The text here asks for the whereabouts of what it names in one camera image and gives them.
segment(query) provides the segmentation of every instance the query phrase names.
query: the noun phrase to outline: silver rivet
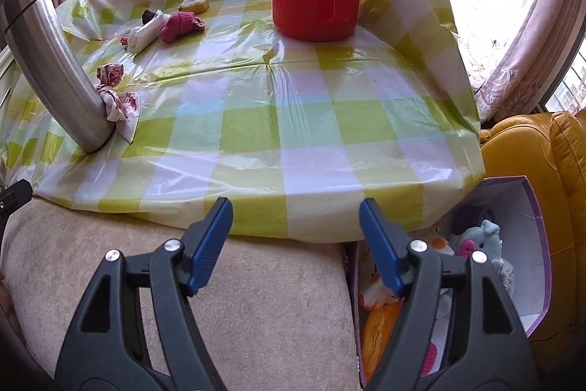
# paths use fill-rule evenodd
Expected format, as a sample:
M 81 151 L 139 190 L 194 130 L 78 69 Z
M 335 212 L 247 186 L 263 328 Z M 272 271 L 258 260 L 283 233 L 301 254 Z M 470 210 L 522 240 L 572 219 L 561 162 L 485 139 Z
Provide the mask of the silver rivet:
M 411 243 L 411 250 L 415 252 L 425 252 L 427 250 L 427 244 L 422 240 L 414 240 Z
M 171 239 L 165 242 L 165 250 L 167 252 L 175 252 L 176 250 L 179 250 L 180 247 L 181 242 L 179 242 L 177 239 Z
M 108 250 L 105 258 L 108 262 L 116 262 L 120 258 L 120 251 L 116 249 Z
M 476 262 L 477 264 L 483 264 L 484 262 L 486 262 L 488 260 L 488 257 L 481 250 L 475 250 L 472 253 L 472 260 L 474 262 Z

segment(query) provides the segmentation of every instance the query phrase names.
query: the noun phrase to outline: beige fabric stool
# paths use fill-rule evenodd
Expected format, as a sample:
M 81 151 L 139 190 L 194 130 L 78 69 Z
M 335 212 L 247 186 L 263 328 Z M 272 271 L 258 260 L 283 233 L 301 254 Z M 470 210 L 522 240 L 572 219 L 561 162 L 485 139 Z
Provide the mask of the beige fabric stool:
M 51 374 L 69 321 L 104 253 L 150 252 L 182 230 L 33 199 L 11 217 L 0 265 L 27 345 Z M 166 372 L 148 291 L 155 369 Z M 230 391 L 357 391 L 356 344 L 338 244 L 228 239 L 209 285 L 190 299 Z

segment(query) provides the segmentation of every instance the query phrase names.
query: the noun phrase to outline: human hand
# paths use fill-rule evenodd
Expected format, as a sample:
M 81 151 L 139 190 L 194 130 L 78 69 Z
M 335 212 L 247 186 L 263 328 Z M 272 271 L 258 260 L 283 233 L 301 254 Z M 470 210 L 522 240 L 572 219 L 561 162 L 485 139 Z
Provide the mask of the human hand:
M 21 341 L 24 342 L 25 340 L 22 334 L 21 326 L 18 323 L 18 319 L 16 318 L 16 312 L 14 311 L 14 302 L 12 301 L 12 297 L 10 296 L 10 292 L 1 282 L 5 278 L 6 276 L 4 275 L 4 270 L 2 270 L 2 268 L 0 267 L 0 307 L 4 310 L 4 313 L 8 318 L 8 323 L 11 324 L 18 338 L 20 338 Z

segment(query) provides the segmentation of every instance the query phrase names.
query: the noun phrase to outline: storage box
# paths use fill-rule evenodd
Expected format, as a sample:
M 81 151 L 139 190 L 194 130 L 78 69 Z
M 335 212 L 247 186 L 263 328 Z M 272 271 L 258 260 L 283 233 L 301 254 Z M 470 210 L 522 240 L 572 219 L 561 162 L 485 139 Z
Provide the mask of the storage box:
M 494 221 L 500 227 L 500 238 L 503 241 L 502 257 L 515 268 L 512 300 L 529 336 L 545 317 L 552 292 L 549 247 L 533 189 L 524 176 L 485 179 L 441 218 L 439 228 L 444 235 L 449 234 L 455 210 L 467 204 L 488 204 L 494 211 Z M 365 387 L 360 333 L 368 312 L 358 306 L 359 247 L 360 243 L 348 246 L 348 281 L 356 330 L 360 382 Z M 448 323 L 448 317 L 435 323 L 431 340 L 438 348 L 438 358 L 432 373 L 440 368 Z

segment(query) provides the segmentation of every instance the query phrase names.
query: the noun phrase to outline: green and white tablecloth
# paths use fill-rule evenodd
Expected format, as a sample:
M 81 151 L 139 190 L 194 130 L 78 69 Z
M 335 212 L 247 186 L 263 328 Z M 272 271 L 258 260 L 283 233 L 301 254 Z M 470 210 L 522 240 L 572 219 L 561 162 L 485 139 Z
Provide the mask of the green and white tablecloth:
M 210 0 L 203 35 L 156 40 L 137 56 L 122 49 L 145 9 L 181 1 L 58 8 L 95 83 L 99 65 L 124 64 L 116 89 L 140 95 L 136 138 L 84 155 L 16 75 L 0 137 L 7 184 L 26 178 L 73 209 L 183 228 L 226 196 L 234 234 L 340 242 L 361 239 L 365 197 L 412 230 L 481 180 L 449 0 L 361 0 L 355 34 L 330 44 L 280 35 L 271 0 Z

